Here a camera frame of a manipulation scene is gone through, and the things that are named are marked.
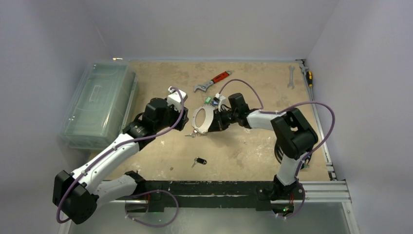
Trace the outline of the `large white keyring with keys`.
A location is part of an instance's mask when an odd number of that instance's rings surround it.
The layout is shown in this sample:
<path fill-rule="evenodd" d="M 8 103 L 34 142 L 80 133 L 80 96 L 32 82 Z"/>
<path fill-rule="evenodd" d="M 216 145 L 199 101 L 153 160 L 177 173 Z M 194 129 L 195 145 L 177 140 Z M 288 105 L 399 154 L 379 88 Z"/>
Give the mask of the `large white keyring with keys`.
<path fill-rule="evenodd" d="M 192 131 L 186 137 L 204 137 L 212 125 L 216 105 L 213 104 L 214 96 L 208 96 L 204 103 L 193 111 L 190 123 Z"/>

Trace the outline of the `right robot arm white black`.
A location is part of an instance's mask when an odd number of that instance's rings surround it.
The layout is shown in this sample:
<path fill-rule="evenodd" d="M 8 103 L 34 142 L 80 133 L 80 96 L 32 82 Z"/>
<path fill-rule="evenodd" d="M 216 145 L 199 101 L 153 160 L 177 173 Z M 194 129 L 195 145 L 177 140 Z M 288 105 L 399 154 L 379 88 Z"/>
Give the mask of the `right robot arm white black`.
<path fill-rule="evenodd" d="M 249 108 L 241 93 L 232 94 L 228 99 L 230 108 L 214 110 L 208 131 L 221 132 L 234 123 L 247 129 L 274 131 L 276 145 L 283 156 L 272 188 L 266 195 L 271 200 L 290 199 L 298 186 L 300 168 L 319 140 L 315 130 L 298 108 L 276 114 Z"/>

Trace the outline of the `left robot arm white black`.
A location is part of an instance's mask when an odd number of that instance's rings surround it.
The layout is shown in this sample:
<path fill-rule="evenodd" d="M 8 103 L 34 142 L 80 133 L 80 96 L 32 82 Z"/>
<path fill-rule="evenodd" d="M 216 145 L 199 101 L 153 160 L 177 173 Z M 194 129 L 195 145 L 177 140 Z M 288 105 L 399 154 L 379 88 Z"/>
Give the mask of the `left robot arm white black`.
<path fill-rule="evenodd" d="M 123 196 L 144 196 L 144 179 L 137 172 L 127 172 L 110 181 L 105 178 L 157 137 L 183 130 L 188 122 L 186 99 L 180 93 L 176 95 L 152 98 L 144 112 L 127 124 L 106 149 L 72 172 L 62 170 L 55 176 L 52 203 L 57 207 L 57 223 L 81 224 L 103 204 Z"/>

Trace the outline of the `clear plastic storage box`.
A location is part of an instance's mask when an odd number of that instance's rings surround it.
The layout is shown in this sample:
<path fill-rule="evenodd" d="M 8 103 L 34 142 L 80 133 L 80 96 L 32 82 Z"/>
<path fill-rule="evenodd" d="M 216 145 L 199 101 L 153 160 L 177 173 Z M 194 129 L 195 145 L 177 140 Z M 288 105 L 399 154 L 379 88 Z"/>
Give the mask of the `clear plastic storage box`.
<path fill-rule="evenodd" d="M 125 61 L 96 61 L 85 69 L 59 131 L 70 148 L 103 150 L 120 134 L 137 93 Z"/>

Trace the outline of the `silver open end wrench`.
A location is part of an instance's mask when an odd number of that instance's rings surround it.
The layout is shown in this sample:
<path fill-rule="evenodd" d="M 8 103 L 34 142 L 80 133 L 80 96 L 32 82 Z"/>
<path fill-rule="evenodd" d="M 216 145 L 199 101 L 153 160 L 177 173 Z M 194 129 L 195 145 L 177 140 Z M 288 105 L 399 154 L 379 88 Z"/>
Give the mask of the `silver open end wrench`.
<path fill-rule="evenodd" d="M 294 86 L 294 76 L 293 76 L 293 74 L 294 74 L 295 67 L 290 65 L 290 66 L 288 66 L 288 69 L 289 69 L 289 82 L 287 84 L 287 88 L 294 89 L 295 86 Z"/>

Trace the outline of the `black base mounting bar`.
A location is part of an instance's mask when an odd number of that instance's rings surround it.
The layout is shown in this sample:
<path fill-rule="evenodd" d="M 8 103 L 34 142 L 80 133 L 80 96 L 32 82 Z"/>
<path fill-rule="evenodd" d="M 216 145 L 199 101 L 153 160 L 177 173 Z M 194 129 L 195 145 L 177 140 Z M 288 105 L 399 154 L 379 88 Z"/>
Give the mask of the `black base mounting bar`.
<path fill-rule="evenodd" d="M 273 181 L 161 181 L 147 180 L 124 200 L 142 200 L 149 204 L 149 212 L 163 212 L 165 208 L 234 208 L 276 211 L 304 199 L 304 188 L 298 183 L 290 199 L 271 200 L 266 191 Z"/>

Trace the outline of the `yellow black screwdriver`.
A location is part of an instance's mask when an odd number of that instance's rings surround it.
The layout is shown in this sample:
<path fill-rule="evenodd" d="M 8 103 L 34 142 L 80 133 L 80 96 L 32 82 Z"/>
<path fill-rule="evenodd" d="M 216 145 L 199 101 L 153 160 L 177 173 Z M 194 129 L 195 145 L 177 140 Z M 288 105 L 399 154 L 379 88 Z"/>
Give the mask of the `yellow black screwdriver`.
<path fill-rule="evenodd" d="M 313 87 L 313 75 L 311 71 L 306 72 L 306 81 L 309 88 Z"/>

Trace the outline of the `red handled adjustable wrench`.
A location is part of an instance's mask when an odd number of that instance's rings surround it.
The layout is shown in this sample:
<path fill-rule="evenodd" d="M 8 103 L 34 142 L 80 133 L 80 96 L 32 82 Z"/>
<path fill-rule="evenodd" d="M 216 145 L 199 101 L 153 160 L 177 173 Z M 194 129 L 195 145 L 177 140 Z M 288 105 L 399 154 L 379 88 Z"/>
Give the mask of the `red handled adjustable wrench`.
<path fill-rule="evenodd" d="M 205 84 L 195 85 L 194 88 L 193 88 L 193 91 L 196 92 L 196 91 L 200 90 L 202 92 L 206 92 L 210 86 L 212 86 L 213 84 L 227 78 L 232 73 L 233 72 L 230 71 L 230 70 L 224 71 L 224 72 L 220 73 L 219 75 L 215 76 L 214 78 L 212 78 L 211 80 L 209 80 L 208 82 L 206 82 Z"/>

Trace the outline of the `aluminium frame rail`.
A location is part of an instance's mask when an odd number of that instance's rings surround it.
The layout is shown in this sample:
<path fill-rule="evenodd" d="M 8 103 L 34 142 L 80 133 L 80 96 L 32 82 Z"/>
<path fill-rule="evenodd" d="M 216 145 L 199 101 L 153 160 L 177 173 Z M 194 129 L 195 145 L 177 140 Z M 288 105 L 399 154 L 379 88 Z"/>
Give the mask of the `aluminium frame rail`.
<path fill-rule="evenodd" d="M 308 93 L 309 100 L 311 102 L 311 108 L 313 111 L 313 115 L 315 118 L 315 122 L 317 124 L 319 137 L 321 140 L 320 149 L 322 150 L 323 157 L 326 162 L 326 169 L 329 176 L 329 181 L 308 181 L 304 182 L 306 191 L 309 192 L 309 195 L 306 196 L 306 200 L 312 202 L 337 202 L 337 203 L 351 203 L 351 196 L 349 193 L 348 185 L 345 180 L 337 180 L 337 176 L 335 174 L 335 169 L 330 157 L 330 153 L 328 147 L 326 145 L 326 139 L 330 136 L 331 131 L 323 130 L 319 114 L 318 114 L 318 107 L 322 107 L 320 104 L 316 104 L 314 101 L 313 95 L 313 87 L 309 88 L 307 81 L 306 81 L 306 72 L 310 71 L 310 69 L 305 65 L 304 59 L 297 59 L 296 62 L 299 65 L 300 72 L 302 74 L 306 91 Z"/>

